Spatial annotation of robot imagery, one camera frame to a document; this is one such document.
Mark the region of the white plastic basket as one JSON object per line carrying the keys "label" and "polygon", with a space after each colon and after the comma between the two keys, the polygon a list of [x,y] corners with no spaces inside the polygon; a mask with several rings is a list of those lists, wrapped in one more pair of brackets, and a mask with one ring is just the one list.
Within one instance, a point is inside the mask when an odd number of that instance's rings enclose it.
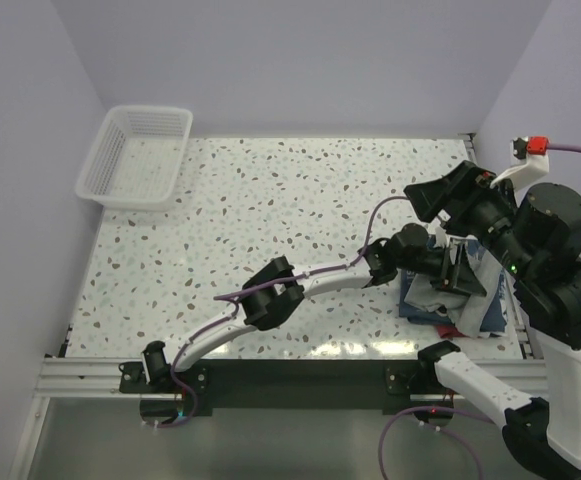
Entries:
{"label": "white plastic basket", "polygon": [[166,211],[193,123],[177,107],[119,105],[106,114],[75,186],[108,209]]}

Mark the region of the aluminium rail frame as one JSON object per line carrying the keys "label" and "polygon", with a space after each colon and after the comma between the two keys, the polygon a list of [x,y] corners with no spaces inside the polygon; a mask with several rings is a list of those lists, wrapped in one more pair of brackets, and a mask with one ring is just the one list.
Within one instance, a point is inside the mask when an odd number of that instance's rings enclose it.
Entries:
{"label": "aluminium rail frame", "polygon": [[103,214],[67,353],[44,361],[37,392],[118,396],[120,362],[152,340],[175,354],[272,258],[341,264],[414,220],[406,185],[474,159],[466,135],[190,140],[168,211]]}

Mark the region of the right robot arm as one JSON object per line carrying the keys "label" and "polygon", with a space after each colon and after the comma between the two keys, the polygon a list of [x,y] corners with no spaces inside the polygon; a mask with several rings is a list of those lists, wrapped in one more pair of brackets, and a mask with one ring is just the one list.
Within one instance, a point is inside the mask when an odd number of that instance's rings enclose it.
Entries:
{"label": "right robot arm", "polygon": [[543,354],[548,394],[504,383],[443,341],[418,355],[418,386],[446,387],[501,431],[513,458],[545,479],[581,479],[581,195],[554,183],[532,185],[521,201],[510,180],[464,162],[404,190],[416,216],[439,213],[451,235],[476,238],[513,279]]}

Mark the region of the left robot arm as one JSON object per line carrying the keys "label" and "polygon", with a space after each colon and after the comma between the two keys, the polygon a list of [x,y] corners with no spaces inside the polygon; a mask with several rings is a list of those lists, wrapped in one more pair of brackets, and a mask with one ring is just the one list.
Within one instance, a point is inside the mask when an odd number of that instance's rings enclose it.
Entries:
{"label": "left robot arm", "polygon": [[486,289],[459,246],[430,247],[428,231],[408,224],[390,238],[365,242],[357,256],[340,264],[293,266],[286,257],[271,260],[240,291],[221,296],[233,307],[202,324],[183,342],[172,362],[165,343],[153,341],[141,353],[143,382],[166,392],[185,371],[210,351],[242,335],[268,331],[285,323],[304,300],[343,289],[387,284],[406,270],[430,278],[433,289],[459,296],[484,297]]}

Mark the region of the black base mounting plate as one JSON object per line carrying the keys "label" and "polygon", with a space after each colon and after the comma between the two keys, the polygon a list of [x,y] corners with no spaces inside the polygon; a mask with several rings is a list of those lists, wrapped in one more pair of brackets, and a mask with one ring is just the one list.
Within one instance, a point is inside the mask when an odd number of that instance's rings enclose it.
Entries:
{"label": "black base mounting plate", "polygon": [[140,397],[144,419],[216,409],[379,410],[452,404],[446,388],[426,379],[416,360],[201,360],[175,384],[164,368],[148,381],[140,361],[119,365],[119,391]]}

